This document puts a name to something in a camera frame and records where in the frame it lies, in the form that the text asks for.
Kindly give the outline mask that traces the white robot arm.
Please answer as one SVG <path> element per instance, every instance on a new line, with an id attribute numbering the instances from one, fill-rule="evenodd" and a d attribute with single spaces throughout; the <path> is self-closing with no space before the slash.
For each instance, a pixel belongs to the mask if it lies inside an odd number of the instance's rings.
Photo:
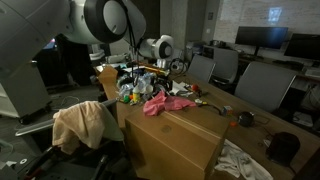
<path id="1" fill-rule="evenodd" d="M 142 57 L 172 56 L 171 36 L 150 39 L 145 31 L 131 0 L 0 0 L 0 75 L 16 73 L 59 34 L 87 45 L 123 39 Z"/>

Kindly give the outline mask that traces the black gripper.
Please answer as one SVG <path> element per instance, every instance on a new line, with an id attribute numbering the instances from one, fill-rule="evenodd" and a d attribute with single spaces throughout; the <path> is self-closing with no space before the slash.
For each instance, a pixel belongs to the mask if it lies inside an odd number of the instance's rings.
<path id="1" fill-rule="evenodd" d="M 165 91 L 170 92 L 173 88 L 173 81 L 167 76 L 158 75 L 154 80 L 154 85 L 156 87 L 162 87 Z"/>

